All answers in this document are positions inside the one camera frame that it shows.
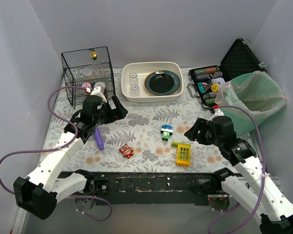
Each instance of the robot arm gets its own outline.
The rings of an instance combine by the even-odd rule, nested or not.
[[[211,186],[216,191],[224,191],[230,194],[240,203],[249,213],[252,212],[258,197],[250,191],[245,184],[242,184],[235,174],[228,168],[220,169],[212,174]],[[254,219],[260,225],[261,214],[267,214],[264,206],[259,205]]]
[[[104,96],[103,86],[95,87],[83,102],[83,108],[73,114],[71,122],[78,128],[77,138],[67,147],[75,129],[66,125],[54,151],[38,165],[25,179],[18,177],[14,184],[16,203],[19,207],[35,216],[46,219],[54,211],[58,202],[77,191],[85,194],[92,192],[94,180],[92,174],[77,170],[71,176],[55,182],[66,163],[87,142],[101,124],[112,123],[126,117],[128,111],[121,105],[116,96],[112,97],[115,109],[111,109]]]
[[[229,117],[217,116],[210,121],[198,118],[194,126],[185,133],[185,136],[191,141],[197,140],[200,144],[217,146],[222,156],[242,174],[257,196],[260,192],[261,178],[264,176],[265,188],[261,202],[267,215],[261,214],[260,228],[262,233],[293,233],[293,204],[285,198],[266,173],[262,175],[262,166],[255,150],[247,141],[236,137],[233,123]],[[234,185],[231,184],[235,182],[233,179],[226,178],[222,182],[225,181],[227,181],[226,184],[224,183],[226,190],[230,190],[230,187],[234,188]],[[242,194],[237,190],[234,192],[232,189],[231,192],[227,192],[233,197],[241,199]],[[241,204],[246,205],[246,209],[249,210],[247,206],[251,203],[253,200]]]

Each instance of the trash bin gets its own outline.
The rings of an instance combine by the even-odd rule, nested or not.
[[[265,72],[256,71],[238,76],[219,88],[215,102],[219,106],[233,105],[250,113],[257,125],[287,104],[281,87]],[[233,121],[238,136],[255,129],[250,118],[234,108],[221,109]]]

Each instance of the black plate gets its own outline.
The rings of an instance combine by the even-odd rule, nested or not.
[[[179,77],[171,71],[161,70],[153,72],[145,79],[146,90],[157,96],[171,95],[177,91],[179,86]]]

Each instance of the black open case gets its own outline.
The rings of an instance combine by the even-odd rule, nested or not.
[[[213,65],[208,67],[200,67],[189,70],[189,76],[191,79],[191,83],[188,84],[188,90],[190,92],[190,95],[192,97],[199,97],[199,101],[202,104],[203,108],[209,109],[210,107],[214,106],[214,104],[208,105],[203,98],[202,93],[200,92],[198,88],[198,83],[195,81],[195,71],[204,69],[204,68],[211,68],[211,67],[220,67],[220,71],[223,73],[223,79],[227,82],[232,80],[233,78],[236,78],[240,75],[243,75],[245,73],[252,73],[254,71],[262,71],[266,72],[264,67],[266,66],[266,63],[260,63],[259,60],[256,58],[254,53],[251,51],[251,49],[248,47],[247,43],[242,39],[238,38],[235,40],[223,60],[221,61],[220,65]],[[192,94],[189,86],[193,84],[194,89],[196,91],[196,94]]]

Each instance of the floral tablecloth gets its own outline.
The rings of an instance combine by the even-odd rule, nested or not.
[[[113,72],[117,97],[128,110],[128,115],[125,119],[99,127],[105,144],[103,151],[99,151],[94,138],[91,137],[67,163],[64,171],[85,169],[91,172],[210,173],[228,167],[236,172],[220,155],[218,148],[191,142],[184,136],[184,132],[190,129],[198,117],[208,119],[211,116],[209,111],[203,110],[196,98],[190,97],[186,89],[189,83],[188,69],[182,69],[182,95],[175,101],[159,103],[129,102],[120,88],[122,69],[113,69]],[[70,119],[74,111],[66,98],[65,90],[62,90],[55,112]],[[162,141],[160,133],[164,124],[174,128],[168,142]],[[56,144],[65,125],[66,123],[52,117],[44,149],[52,148]],[[191,144],[189,167],[176,166],[177,148],[171,146],[172,141]],[[134,149],[134,156],[129,159],[123,157],[119,151],[125,143]],[[46,155],[42,153],[40,161]]]

